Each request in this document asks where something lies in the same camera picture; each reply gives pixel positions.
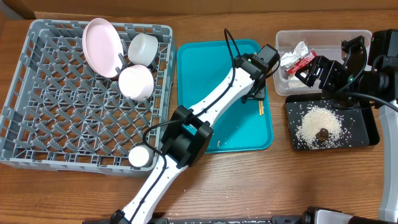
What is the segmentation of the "wooden chopstick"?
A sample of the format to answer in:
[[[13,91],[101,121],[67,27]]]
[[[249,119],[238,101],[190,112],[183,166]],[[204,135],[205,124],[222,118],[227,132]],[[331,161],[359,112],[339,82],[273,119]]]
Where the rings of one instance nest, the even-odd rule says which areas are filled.
[[[260,101],[260,103],[261,103],[261,113],[262,115],[264,115],[264,102]]]
[[[262,116],[263,112],[262,112],[262,101],[258,101],[258,105],[259,105],[259,115]]]

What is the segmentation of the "red snack wrapper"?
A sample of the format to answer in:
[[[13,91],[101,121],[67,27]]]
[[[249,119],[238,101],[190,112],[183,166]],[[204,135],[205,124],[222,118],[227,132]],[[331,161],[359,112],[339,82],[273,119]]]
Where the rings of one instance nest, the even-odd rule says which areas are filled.
[[[317,56],[315,51],[310,51],[303,57],[299,58],[294,62],[293,65],[288,67],[285,70],[285,73],[288,73],[289,75],[294,75],[300,68],[304,67],[307,65],[309,62],[311,62],[315,57]]]

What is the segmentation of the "white napkin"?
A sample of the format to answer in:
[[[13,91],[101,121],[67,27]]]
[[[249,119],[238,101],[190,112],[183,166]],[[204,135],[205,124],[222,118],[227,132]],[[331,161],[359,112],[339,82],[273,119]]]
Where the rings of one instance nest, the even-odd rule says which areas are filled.
[[[307,53],[309,53],[311,50],[308,49],[306,43],[304,41],[299,42],[293,51],[290,52],[281,52],[281,58],[280,58],[280,75],[281,75],[281,80],[285,81],[285,87],[286,89],[296,89],[296,88],[301,88],[304,87],[305,85],[294,75],[289,75],[288,73],[285,73],[285,70],[290,67],[291,65],[294,64],[296,60],[299,58],[303,57]]]

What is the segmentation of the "white rice pile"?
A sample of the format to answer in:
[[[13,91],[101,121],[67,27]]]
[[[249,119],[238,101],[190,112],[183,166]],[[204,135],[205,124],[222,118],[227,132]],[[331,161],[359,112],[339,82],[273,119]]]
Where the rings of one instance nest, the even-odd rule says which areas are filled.
[[[339,115],[336,110],[326,107],[309,106],[307,112],[295,124],[294,143],[298,149],[334,149],[348,144],[352,139],[349,128],[343,127],[344,116]],[[315,135],[321,128],[326,128],[329,138],[325,142],[316,140]]]

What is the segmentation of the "medium white bowl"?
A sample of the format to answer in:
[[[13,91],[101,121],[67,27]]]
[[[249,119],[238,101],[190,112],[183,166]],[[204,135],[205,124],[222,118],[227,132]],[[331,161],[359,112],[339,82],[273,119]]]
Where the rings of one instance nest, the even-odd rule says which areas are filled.
[[[152,72],[143,65],[133,65],[125,68],[118,78],[121,94],[135,101],[150,98],[154,91]]]

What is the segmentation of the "grey metal bowl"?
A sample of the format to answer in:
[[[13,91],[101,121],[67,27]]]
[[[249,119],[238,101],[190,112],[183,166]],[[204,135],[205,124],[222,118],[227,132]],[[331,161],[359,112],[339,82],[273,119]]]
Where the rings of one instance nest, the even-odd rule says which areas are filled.
[[[148,67],[157,56],[158,40],[153,35],[137,34],[129,44],[127,57],[134,65]]]

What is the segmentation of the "small white cup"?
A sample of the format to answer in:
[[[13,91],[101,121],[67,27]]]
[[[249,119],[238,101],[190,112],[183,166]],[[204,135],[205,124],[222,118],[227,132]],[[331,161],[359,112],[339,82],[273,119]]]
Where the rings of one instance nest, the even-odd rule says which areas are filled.
[[[128,161],[133,167],[148,167],[152,164],[154,152],[146,145],[134,146],[128,154]]]

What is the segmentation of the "large white plate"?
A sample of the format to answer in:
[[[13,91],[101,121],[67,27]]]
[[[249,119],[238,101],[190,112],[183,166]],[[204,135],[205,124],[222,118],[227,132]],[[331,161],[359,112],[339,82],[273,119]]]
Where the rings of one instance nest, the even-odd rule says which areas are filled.
[[[118,75],[116,68],[122,68],[119,54],[123,55],[123,46],[117,30],[103,18],[90,21],[82,37],[83,53],[88,65],[105,78]]]

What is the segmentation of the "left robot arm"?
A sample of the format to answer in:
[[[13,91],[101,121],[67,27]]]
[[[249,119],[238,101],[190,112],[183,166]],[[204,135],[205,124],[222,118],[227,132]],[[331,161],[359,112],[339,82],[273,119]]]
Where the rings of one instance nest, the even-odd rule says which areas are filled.
[[[208,96],[190,108],[179,106],[170,121],[158,124],[165,127],[162,147],[154,150],[159,160],[137,195],[111,215],[110,223],[149,223],[172,182],[205,153],[217,120],[235,101],[247,101],[262,89],[276,63],[260,54],[236,56],[229,73]]]

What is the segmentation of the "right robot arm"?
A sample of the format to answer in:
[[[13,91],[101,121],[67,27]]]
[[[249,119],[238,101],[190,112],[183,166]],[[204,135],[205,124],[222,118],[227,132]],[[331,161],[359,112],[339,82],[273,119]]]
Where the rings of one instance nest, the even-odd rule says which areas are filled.
[[[341,43],[343,63],[316,56],[295,76],[306,86],[320,81],[322,93],[344,109],[373,105],[379,111],[384,138],[384,186],[378,223],[397,222],[397,30],[373,33]]]

